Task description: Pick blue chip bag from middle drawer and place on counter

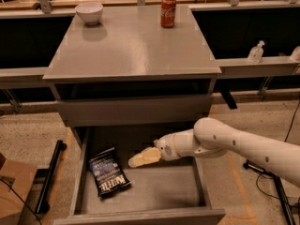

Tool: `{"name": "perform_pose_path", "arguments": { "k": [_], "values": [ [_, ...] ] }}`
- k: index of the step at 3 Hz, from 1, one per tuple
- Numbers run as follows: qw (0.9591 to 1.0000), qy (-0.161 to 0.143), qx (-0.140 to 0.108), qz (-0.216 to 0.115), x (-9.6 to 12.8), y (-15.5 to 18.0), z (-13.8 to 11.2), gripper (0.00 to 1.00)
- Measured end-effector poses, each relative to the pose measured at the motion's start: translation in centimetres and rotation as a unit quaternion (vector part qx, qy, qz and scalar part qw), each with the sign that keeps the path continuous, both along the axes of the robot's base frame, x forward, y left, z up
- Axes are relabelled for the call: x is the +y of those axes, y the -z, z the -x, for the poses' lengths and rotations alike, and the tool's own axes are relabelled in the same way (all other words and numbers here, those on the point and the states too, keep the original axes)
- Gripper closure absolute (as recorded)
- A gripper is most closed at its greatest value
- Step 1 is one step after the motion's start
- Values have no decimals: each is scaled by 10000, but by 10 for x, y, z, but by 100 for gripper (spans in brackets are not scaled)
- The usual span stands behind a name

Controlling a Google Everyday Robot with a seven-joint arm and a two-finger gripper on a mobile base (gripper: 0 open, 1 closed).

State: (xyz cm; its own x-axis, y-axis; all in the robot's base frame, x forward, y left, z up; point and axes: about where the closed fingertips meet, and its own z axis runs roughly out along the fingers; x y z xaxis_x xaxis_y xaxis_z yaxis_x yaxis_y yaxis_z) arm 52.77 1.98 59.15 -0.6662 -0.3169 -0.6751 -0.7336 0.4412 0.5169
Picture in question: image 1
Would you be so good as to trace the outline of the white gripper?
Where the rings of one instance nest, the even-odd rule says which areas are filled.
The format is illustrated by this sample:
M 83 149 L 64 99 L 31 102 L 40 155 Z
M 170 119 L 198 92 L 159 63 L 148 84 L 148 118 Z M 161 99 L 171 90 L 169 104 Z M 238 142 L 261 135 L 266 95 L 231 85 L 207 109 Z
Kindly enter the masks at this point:
M 154 141 L 155 147 L 149 147 L 128 160 L 130 168 L 137 168 L 144 164 L 152 164 L 158 162 L 161 158 L 166 161 L 179 159 L 178 153 L 174 146 L 174 136 L 172 134 L 165 135 Z

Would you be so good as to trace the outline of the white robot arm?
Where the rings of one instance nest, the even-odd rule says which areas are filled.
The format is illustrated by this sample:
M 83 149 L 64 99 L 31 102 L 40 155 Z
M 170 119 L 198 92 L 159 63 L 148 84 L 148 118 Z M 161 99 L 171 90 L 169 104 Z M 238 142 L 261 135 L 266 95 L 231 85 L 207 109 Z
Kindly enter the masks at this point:
M 300 187 L 300 146 L 230 127 L 217 119 L 199 119 L 192 129 L 154 141 L 128 160 L 131 168 L 185 157 L 213 158 L 227 150 Z

